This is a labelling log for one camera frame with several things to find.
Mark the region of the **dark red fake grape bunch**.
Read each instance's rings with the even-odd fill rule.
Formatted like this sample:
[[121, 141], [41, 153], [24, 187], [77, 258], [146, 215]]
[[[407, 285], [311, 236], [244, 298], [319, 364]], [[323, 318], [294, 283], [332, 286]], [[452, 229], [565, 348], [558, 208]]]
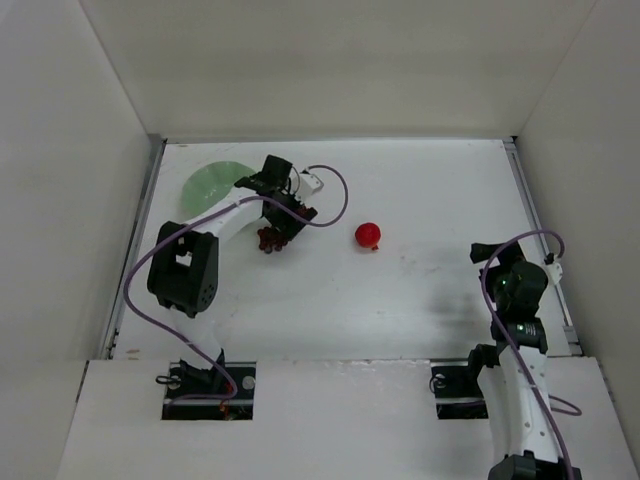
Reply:
[[265, 226], [257, 231], [259, 237], [258, 248], [265, 254], [280, 252], [288, 245], [290, 238], [271, 226]]

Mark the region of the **red fake pomegranate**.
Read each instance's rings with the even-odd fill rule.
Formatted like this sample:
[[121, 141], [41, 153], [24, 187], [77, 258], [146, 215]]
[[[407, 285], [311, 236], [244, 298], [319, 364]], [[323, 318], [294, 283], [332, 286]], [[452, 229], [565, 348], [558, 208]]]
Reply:
[[381, 240], [381, 230], [377, 224], [366, 222], [356, 228], [354, 238], [361, 248], [377, 251]]

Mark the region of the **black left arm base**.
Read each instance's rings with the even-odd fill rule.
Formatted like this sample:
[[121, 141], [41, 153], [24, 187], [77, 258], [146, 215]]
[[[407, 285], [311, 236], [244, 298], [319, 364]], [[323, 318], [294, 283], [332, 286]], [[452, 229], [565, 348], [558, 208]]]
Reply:
[[253, 419], [257, 365], [231, 363], [225, 366], [237, 386], [233, 386], [214, 367], [199, 369], [184, 360], [172, 362], [168, 372], [158, 375], [165, 388], [161, 418], [166, 421], [245, 421]]

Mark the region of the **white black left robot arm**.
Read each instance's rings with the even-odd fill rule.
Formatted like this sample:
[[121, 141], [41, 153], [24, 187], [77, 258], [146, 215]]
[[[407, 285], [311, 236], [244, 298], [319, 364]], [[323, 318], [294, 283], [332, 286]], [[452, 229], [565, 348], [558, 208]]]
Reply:
[[196, 368], [181, 360], [158, 376], [171, 401], [223, 401], [238, 394], [241, 380], [226, 369], [224, 349], [206, 312], [218, 291], [221, 248], [258, 220], [266, 223], [258, 231], [258, 248], [266, 254], [281, 251], [305, 227], [320, 227], [317, 210], [306, 203], [324, 186], [314, 171], [312, 166], [298, 170], [274, 155], [259, 171], [243, 167], [228, 189], [210, 192], [213, 202], [205, 210], [185, 223], [164, 223], [153, 249], [137, 262], [150, 266], [147, 289], [173, 320], [167, 325], [150, 318], [149, 323], [209, 364]]

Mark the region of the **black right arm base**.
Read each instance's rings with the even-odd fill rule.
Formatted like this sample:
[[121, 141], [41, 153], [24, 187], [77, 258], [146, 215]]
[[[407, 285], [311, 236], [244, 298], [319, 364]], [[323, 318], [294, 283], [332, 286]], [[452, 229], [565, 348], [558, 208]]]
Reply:
[[461, 361], [431, 364], [429, 389], [439, 420], [485, 420], [488, 411], [477, 381]]

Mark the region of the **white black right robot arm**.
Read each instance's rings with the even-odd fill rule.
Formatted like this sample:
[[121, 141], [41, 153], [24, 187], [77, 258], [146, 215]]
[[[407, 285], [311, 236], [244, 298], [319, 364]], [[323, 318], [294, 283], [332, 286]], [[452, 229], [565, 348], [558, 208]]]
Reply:
[[469, 375], [486, 406], [494, 444], [490, 479], [580, 479], [553, 416], [546, 385], [548, 343], [539, 303], [547, 272], [525, 258], [519, 242], [471, 245], [492, 316], [492, 345], [469, 356]]

